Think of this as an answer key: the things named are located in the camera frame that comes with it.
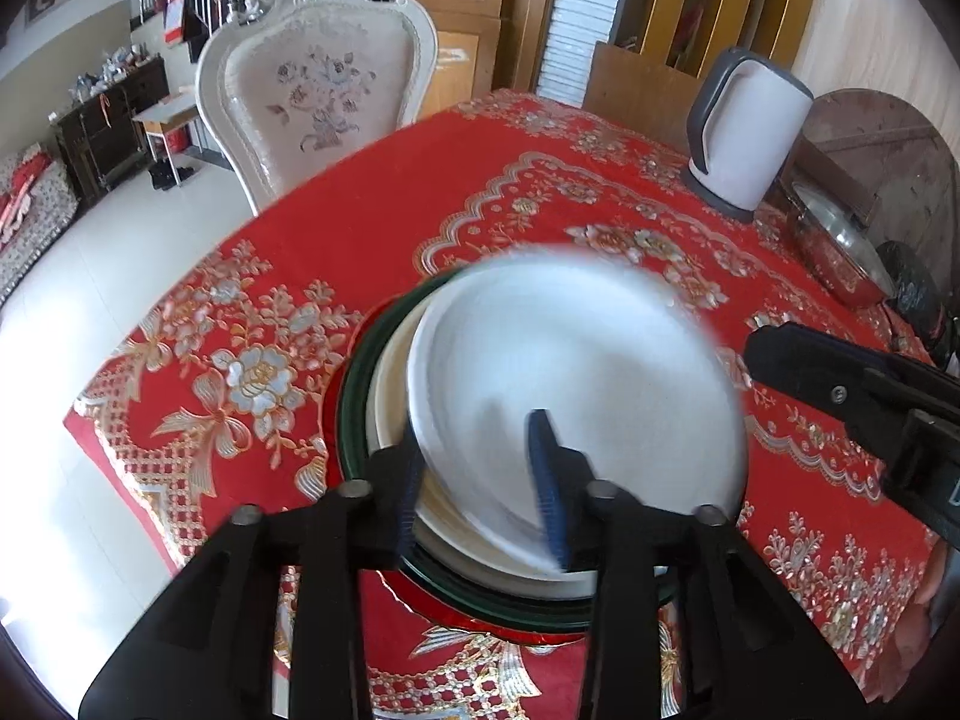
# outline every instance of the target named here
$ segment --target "small desk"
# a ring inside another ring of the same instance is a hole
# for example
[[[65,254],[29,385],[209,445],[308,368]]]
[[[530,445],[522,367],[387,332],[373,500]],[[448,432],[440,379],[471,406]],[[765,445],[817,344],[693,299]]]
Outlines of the small desk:
[[[157,149],[154,147],[152,139],[160,138],[163,141],[163,146],[167,151],[167,159],[170,160],[170,169],[174,172],[176,186],[181,184],[181,180],[179,180],[179,172],[176,171],[174,165],[174,155],[170,151],[170,142],[167,140],[167,135],[175,129],[190,124],[199,116],[197,98],[193,91],[190,91],[182,92],[166,100],[160,100],[156,105],[151,105],[147,110],[133,117],[135,122],[140,122],[143,125],[143,132],[155,161],[157,160]]]

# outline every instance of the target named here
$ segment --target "cream plate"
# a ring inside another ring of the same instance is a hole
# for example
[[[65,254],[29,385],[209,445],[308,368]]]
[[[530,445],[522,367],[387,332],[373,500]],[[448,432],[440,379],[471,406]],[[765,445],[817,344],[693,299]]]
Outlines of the cream plate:
[[[688,514],[736,517],[743,416],[712,344],[662,280],[598,257],[500,256],[436,293],[407,365],[409,412],[453,506],[525,565],[556,567],[526,457],[546,409],[599,478]]]
[[[431,293],[407,314],[384,347],[373,370],[367,397],[367,444],[371,452],[399,443],[407,420],[406,365],[416,326]],[[592,571],[542,571],[506,555],[472,528],[427,469],[416,503],[416,540],[431,555],[462,576],[494,590],[528,598],[569,600],[587,598],[596,583]]]

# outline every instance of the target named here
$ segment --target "stainless steel pot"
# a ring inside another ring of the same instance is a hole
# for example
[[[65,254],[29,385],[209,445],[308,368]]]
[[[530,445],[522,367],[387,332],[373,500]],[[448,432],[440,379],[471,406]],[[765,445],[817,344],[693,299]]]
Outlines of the stainless steel pot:
[[[877,250],[817,187],[803,180],[781,182],[792,205],[790,228],[806,265],[841,303],[868,308],[896,293]]]

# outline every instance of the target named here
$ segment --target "sofa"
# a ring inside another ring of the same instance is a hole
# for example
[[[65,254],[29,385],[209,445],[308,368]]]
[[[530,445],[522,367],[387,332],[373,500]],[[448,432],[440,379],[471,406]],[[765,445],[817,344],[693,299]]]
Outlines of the sofa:
[[[35,143],[0,157],[0,205],[19,210],[19,214],[8,211],[0,225],[2,306],[32,264],[69,227],[78,199],[64,163],[48,157]]]

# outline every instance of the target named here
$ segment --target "stack of plates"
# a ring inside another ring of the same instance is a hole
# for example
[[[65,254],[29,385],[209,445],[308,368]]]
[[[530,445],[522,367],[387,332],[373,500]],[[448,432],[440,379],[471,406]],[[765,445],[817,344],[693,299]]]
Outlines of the stack of plates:
[[[549,410],[561,443],[651,505],[736,515],[736,396],[672,293],[633,269],[539,253],[449,279],[397,300],[358,344],[337,412],[344,475],[362,476],[409,419],[428,469],[406,573],[494,625],[584,630],[595,577],[563,573],[546,549],[527,415]]]

